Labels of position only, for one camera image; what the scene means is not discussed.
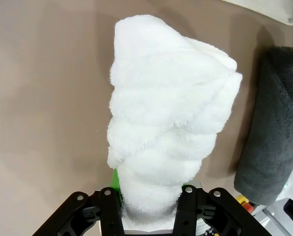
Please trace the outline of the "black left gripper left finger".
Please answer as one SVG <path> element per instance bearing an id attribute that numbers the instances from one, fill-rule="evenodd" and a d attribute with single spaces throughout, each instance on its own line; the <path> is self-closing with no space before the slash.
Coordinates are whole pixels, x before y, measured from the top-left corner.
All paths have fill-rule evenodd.
<path id="1" fill-rule="evenodd" d="M 35 236 L 82 236 L 100 222 L 103 236 L 123 236 L 117 170 L 109 187 L 92 195 L 72 193 L 34 233 Z"/>

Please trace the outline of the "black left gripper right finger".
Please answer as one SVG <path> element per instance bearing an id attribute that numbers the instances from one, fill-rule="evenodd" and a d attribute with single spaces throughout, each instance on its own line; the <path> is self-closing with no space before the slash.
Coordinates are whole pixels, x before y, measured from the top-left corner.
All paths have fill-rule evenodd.
<path id="1" fill-rule="evenodd" d="M 268 231 L 225 189 L 208 193 L 184 185 L 178 199 L 174 236 L 194 236 L 202 219 L 220 236 L 267 236 Z"/>

